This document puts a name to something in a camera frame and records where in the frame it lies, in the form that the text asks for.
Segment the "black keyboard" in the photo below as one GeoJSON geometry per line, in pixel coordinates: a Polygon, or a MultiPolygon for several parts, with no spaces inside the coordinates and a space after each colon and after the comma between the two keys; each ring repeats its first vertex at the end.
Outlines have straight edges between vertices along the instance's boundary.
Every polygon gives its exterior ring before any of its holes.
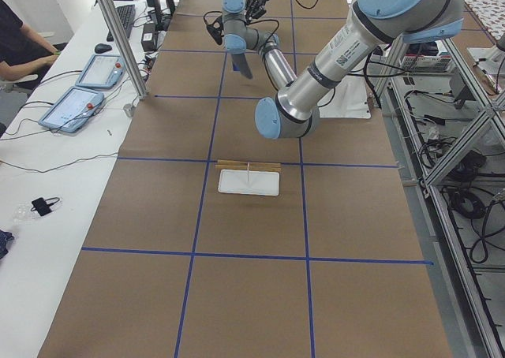
{"type": "Polygon", "coordinates": [[[118,14],[121,26],[125,30],[126,38],[129,39],[133,29],[133,23],[136,16],[136,7],[134,4],[116,6],[116,12],[118,14]]]}

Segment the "clear plastic bag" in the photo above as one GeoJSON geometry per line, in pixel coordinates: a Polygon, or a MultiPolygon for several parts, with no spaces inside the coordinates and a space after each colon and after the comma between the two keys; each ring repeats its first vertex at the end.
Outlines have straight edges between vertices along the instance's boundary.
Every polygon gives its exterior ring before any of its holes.
{"type": "Polygon", "coordinates": [[[13,212],[13,220],[19,222],[33,222],[38,220],[40,215],[35,207],[30,203],[19,204],[13,212]]]}

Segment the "black computer mouse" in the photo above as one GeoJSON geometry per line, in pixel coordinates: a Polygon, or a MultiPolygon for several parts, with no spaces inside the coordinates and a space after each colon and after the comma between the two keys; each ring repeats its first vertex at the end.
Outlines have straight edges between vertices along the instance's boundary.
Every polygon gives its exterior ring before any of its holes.
{"type": "Polygon", "coordinates": [[[112,50],[112,46],[105,43],[99,43],[95,46],[94,51],[96,54],[103,54],[112,50]]]}

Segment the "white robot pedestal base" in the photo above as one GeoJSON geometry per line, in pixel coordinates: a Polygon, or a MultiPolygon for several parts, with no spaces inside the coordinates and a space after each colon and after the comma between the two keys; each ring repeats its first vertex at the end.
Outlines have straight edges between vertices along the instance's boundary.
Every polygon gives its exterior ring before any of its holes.
{"type": "Polygon", "coordinates": [[[322,118],[369,119],[371,112],[365,80],[346,76],[334,90],[330,90],[318,103],[322,118]]]}

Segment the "white towel rack with wooden bars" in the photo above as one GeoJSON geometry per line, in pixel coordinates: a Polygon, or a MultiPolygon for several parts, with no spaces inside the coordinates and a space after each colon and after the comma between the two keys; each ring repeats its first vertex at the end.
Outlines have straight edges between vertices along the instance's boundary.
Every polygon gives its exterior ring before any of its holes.
{"type": "Polygon", "coordinates": [[[277,196],[281,164],[219,160],[218,191],[226,194],[277,196]]]}

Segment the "aluminium frame rail right side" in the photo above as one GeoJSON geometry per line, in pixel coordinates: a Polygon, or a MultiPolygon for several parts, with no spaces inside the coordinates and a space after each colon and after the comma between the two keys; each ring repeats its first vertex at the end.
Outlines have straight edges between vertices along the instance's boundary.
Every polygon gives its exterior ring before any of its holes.
{"type": "Polygon", "coordinates": [[[504,354],[504,67],[475,31],[435,57],[401,41],[371,62],[457,357],[504,354]]]}

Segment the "far blue teach pendant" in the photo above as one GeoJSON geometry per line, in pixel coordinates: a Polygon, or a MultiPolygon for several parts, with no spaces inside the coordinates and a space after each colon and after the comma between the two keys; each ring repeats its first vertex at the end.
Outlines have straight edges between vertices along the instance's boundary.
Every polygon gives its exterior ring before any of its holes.
{"type": "Polygon", "coordinates": [[[76,86],[111,89],[122,78],[124,61],[119,55],[93,54],[80,73],[76,86]]]}

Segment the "dark blue cloth at edge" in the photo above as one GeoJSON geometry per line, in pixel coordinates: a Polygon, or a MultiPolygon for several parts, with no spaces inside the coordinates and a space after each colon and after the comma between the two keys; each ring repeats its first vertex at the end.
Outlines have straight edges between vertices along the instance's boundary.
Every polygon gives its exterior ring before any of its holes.
{"type": "Polygon", "coordinates": [[[3,259],[8,253],[8,243],[14,241],[15,237],[11,232],[0,230],[0,259],[3,259]]]}

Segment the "seated person in black shirt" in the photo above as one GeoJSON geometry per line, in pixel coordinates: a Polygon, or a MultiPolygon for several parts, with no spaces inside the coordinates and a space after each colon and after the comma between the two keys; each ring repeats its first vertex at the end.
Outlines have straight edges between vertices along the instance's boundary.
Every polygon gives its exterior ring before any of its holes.
{"type": "Polygon", "coordinates": [[[20,83],[29,90],[35,89],[59,57],[67,43],[53,45],[24,23],[1,0],[1,78],[15,81],[36,74],[36,80],[20,83]]]}

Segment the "black power adapter box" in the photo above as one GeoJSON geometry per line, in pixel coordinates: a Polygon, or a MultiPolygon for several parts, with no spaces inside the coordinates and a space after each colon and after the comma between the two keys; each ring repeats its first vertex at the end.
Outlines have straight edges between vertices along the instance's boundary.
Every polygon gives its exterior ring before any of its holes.
{"type": "Polygon", "coordinates": [[[143,25],[141,46],[144,52],[152,52],[157,50],[159,32],[156,29],[156,24],[149,22],[143,25]]]}

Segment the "aluminium frame post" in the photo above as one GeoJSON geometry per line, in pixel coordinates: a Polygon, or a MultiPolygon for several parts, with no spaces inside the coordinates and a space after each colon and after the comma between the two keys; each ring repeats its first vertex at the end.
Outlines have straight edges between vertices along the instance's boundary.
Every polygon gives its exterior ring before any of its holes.
{"type": "Polygon", "coordinates": [[[129,44],[120,17],[116,11],[113,0],[97,0],[107,27],[114,38],[116,46],[125,63],[125,68],[129,74],[129,79],[133,83],[138,99],[143,100],[148,94],[145,82],[143,81],[137,61],[129,44]]]}

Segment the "blue teach pendant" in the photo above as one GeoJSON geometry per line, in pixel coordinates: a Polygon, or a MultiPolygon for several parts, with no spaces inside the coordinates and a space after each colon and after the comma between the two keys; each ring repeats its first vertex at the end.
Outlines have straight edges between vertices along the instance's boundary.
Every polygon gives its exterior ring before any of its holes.
{"type": "Polygon", "coordinates": [[[119,55],[93,54],[80,73],[76,86],[111,89],[122,78],[124,61],[119,55]]]}
{"type": "Polygon", "coordinates": [[[103,105],[102,92],[73,86],[38,120],[53,132],[75,133],[97,114],[103,105]]]}

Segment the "blue-grey microfibre towel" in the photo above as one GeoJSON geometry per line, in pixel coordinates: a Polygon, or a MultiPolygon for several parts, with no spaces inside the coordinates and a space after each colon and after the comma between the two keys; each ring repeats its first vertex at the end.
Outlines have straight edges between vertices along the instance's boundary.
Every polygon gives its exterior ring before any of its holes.
{"type": "Polygon", "coordinates": [[[246,52],[247,50],[239,53],[239,54],[232,54],[232,62],[234,65],[234,68],[246,79],[251,80],[253,78],[252,71],[249,67],[249,63],[247,61],[246,57],[246,52]]]}

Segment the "near blue teach pendant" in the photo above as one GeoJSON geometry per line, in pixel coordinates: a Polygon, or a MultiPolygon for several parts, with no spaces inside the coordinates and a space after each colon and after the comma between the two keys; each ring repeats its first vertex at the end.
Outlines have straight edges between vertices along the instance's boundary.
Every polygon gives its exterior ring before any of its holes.
{"type": "Polygon", "coordinates": [[[97,114],[103,105],[102,92],[73,86],[38,120],[53,132],[75,133],[97,114]]]}

